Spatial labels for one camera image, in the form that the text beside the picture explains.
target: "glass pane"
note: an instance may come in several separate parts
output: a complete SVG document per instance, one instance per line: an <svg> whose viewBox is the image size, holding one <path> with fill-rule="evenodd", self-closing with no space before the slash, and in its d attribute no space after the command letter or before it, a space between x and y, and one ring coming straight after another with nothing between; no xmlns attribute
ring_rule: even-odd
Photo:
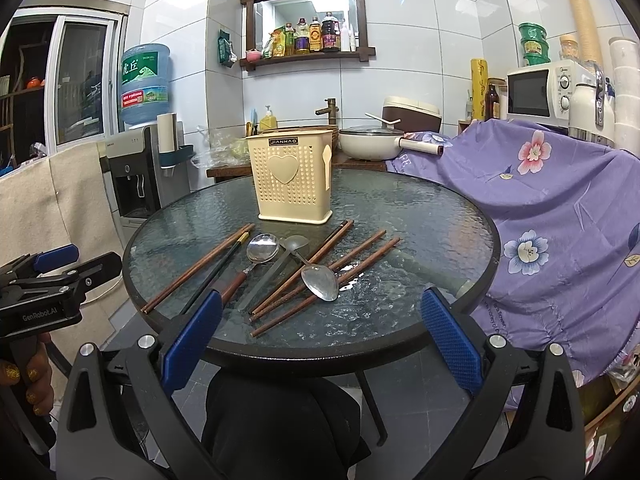
<svg viewBox="0 0 640 480"><path fill-rule="evenodd" d="M106 33L106 25L65 25L58 66L58 144L104 132L102 58Z"/></svg>
<svg viewBox="0 0 640 480"><path fill-rule="evenodd" d="M358 46L358 19L356 16L356 0L271 0L255 4L255 47L262 51L271 38L271 33L291 23L298 31L300 18L307 25L318 18L320 23L327 12L331 12L338 20L343 31L342 50L351 50L349 35L353 31L355 46Z"/></svg>

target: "black pants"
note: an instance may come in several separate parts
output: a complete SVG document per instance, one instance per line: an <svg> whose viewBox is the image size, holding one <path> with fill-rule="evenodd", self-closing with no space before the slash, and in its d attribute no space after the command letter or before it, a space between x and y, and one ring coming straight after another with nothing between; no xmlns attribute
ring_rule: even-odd
<svg viewBox="0 0 640 480"><path fill-rule="evenodd" d="M370 455L358 403L326 379L220 370L206 407L202 443L229 480L344 480Z"/></svg>

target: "blue flower print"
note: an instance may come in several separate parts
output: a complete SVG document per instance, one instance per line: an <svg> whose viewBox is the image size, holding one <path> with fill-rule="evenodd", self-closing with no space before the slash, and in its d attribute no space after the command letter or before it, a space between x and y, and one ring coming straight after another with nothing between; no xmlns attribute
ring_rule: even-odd
<svg viewBox="0 0 640 480"><path fill-rule="evenodd" d="M422 136L422 142L429 142L430 144L437 144L438 146L444 146L445 148L451 148L453 144L449 141L449 137L446 137L441 134L433 134L430 132L425 133Z"/></svg>
<svg viewBox="0 0 640 480"><path fill-rule="evenodd" d="M522 271L524 275L530 276L540 272L540 267L549 261L547 241L531 230L517 240L505 243L504 255L510 258L509 274Z"/></svg>

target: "stacked cups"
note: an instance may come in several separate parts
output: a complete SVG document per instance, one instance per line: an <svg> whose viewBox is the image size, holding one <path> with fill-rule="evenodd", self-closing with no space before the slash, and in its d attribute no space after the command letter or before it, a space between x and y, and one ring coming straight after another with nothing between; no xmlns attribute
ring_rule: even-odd
<svg viewBox="0 0 640 480"><path fill-rule="evenodd" d="M616 148L640 157L639 45L629 38L609 40L616 88Z"/></svg>

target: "table leg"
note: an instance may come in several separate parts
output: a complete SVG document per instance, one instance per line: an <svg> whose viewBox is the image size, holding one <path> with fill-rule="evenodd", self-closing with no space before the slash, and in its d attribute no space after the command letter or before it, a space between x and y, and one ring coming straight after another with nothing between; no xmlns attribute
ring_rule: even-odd
<svg viewBox="0 0 640 480"><path fill-rule="evenodd" d="M367 381L367 378L364 375L364 371L356 372L356 378L358 380L358 384L360 385L360 389L362 390L364 400L369 407L371 416L373 417L373 422L375 423L376 429L378 430L378 434L380 436L380 439L378 440L376 445L382 446L386 442L386 438L388 437L388 435L386 433L385 423L382 420L382 416L380 415L380 410L378 409L378 405L376 404L376 399L373 398L373 393L371 393L371 387L369 386L369 381Z"/></svg>

